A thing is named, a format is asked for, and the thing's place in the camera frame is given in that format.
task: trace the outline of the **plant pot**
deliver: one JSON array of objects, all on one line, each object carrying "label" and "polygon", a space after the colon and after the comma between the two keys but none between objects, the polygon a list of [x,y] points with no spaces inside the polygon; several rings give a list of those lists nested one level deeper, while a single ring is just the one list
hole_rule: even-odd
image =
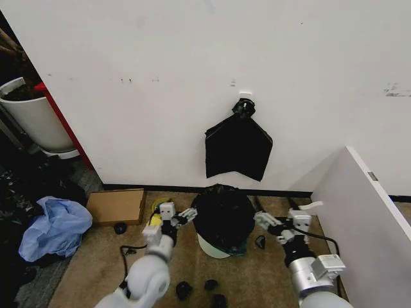
[{"label": "plant pot", "polygon": [[77,156],[74,144],[54,113],[47,98],[27,101],[8,101],[5,95],[24,85],[22,77],[9,81],[0,87],[0,103],[18,122],[22,129],[47,155]]}]

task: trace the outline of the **crumpled blue plastic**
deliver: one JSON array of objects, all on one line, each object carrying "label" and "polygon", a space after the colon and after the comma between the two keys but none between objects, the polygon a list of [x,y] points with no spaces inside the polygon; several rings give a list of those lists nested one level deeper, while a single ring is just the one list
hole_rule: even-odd
[{"label": "crumpled blue plastic", "polygon": [[92,216],[77,202],[44,197],[37,201],[44,215],[36,217],[25,231],[19,254],[34,262],[47,253],[69,257],[82,241],[82,234],[91,227]]}]

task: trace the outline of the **brown carpet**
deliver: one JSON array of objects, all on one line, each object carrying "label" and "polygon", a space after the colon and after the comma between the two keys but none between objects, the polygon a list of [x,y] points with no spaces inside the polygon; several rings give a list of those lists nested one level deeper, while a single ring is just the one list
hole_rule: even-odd
[{"label": "brown carpet", "polygon": [[[150,216],[150,205],[158,197],[173,198],[177,210],[191,205],[196,194],[174,192],[148,192],[144,208],[144,223]],[[273,216],[285,216],[289,205],[285,198],[260,197],[264,208]],[[295,199],[302,205],[309,199]],[[123,235],[116,235],[112,227],[92,228],[74,255],[58,286],[51,308],[94,307],[105,295],[113,292],[123,279],[123,263],[119,253],[121,245],[144,244],[141,236],[143,226],[129,227]],[[321,234],[319,222],[314,219],[311,231]],[[210,307],[213,294],[227,297],[229,307],[276,307],[297,308],[290,274],[283,263],[284,252],[274,236],[266,235],[265,250],[254,244],[264,231],[256,227],[249,237],[247,254],[244,257],[229,257],[216,260],[208,257],[199,247],[194,225],[179,230],[178,242],[170,264],[171,285],[166,295],[154,307]],[[317,254],[329,253],[324,241],[311,239],[311,249]],[[144,251],[127,257],[130,266]],[[219,287],[208,292],[204,282],[215,279]],[[175,286],[182,280],[193,286],[193,292],[180,302],[175,295]]]}]

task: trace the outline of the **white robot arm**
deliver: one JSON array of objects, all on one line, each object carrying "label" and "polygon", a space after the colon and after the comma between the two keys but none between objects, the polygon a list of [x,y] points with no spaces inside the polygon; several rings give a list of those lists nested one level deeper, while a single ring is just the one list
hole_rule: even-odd
[{"label": "white robot arm", "polygon": [[166,294],[170,285],[168,263],[175,242],[177,229],[194,219],[196,209],[186,209],[175,214],[173,202],[160,205],[162,226],[146,226],[143,230],[147,242],[146,255],[130,268],[121,285],[104,297],[96,308],[151,308]]},{"label": "white robot arm", "polygon": [[254,216],[256,223],[275,235],[283,246],[285,264],[292,273],[292,282],[299,297],[300,308],[353,308],[331,291],[334,279],[345,270],[339,255],[319,255],[308,248],[311,216],[303,210],[292,210],[288,217],[275,218],[261,210]]}]

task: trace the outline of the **yellow object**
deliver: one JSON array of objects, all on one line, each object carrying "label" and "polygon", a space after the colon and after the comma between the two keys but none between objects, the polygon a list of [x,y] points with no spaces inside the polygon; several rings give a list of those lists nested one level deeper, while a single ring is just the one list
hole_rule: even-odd
[{"label": "yellow object", "polygon": [[160,206],[160,204],[162,204],[162,203],[164,203],[164,202],[170,202],[170,201],[171,201],[171,198],[168,198],[168,197],[158,198],[157,200],[155,200],[155,201],[152,203],[152,213],[154,213],[154,211],[157,209],[157,207]]},{"label": "yellow object", "polygon": [[159,226],[161,225],[161,216],[160,214],[154,214],[150,222],[150,226]]},{"label": "yellow object", "polygon": [[[164,203],[164,202],[170,202],[171,198],[168,197],[161,197],[156,199],[153,203],[152,203],[152,213],[155,212],[155,210],[157,210],[160,206],[160,204]],[[150,226],[159,226],[161,225],[161,215],[160,214],[154,214],[151,218],[151,220],[149,222],[147,222],[147,225]]]}]

